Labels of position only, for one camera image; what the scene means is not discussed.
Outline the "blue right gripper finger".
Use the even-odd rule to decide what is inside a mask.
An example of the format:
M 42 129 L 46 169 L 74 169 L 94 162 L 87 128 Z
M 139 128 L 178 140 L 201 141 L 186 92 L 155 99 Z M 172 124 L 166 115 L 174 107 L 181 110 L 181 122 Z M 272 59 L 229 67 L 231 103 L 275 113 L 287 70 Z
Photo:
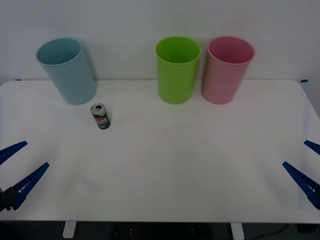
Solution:
M 306 140 L 304 144 L 309 147 L 311 150 L 316 152 L 318 155 L 320 155 L 320 145 L 317 143 L 314 143 L 312 141 Z
M 293 178 L 296 184 L 307 196 L 307 199 L 312 203 L 316 209 L 320 209 L 320 185 L 297 170 L 288 162 L 284 161 L 282 166 L 286 169 L 289 175 Z

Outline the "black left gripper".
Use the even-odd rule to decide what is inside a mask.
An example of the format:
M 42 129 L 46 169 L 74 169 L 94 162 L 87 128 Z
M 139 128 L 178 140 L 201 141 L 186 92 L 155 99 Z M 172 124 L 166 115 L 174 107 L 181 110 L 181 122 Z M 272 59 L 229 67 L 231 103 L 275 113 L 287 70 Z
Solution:
M 10 157 L 12 157 L 27 144 L 28 143 L 26 141 L 22 141 L 0 150 L 0 165 L 2 165 L 5 161 L 7 161 Z M 38 183 L 49 166 L 49 163 L 45 162 L 27 177 L 16 183 L 14 186 L 9 187 L 5 191 L 0 189 L 0 212 L 2 212 L 4 209 L 9 211 L 11 208 L 17 210 L 26 200 L 27 195 Z

